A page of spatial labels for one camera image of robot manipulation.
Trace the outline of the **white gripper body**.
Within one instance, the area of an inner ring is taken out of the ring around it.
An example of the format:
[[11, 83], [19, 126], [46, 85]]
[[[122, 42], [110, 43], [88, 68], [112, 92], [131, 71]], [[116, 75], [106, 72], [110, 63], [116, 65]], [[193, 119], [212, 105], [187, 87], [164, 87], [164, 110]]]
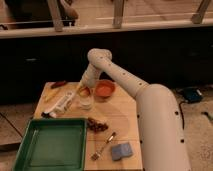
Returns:
[[99, 80], [99, 77], [100, 71], [98, 69], [87, 68], [77, 85], [77, 89], [80, 90], [83, 87], [93, 88]]

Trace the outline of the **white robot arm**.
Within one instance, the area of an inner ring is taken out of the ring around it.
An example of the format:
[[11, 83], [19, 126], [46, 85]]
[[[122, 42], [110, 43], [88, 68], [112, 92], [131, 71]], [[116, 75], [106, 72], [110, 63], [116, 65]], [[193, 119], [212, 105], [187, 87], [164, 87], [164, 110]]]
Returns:
[[93, 48], [80, 84], [93, 88], [105, 72], [136, 102], [142, 163], [145, 171], [192, 171], [182, 118], [171, 90], [149, 84], [112, 62], [108, 49]]

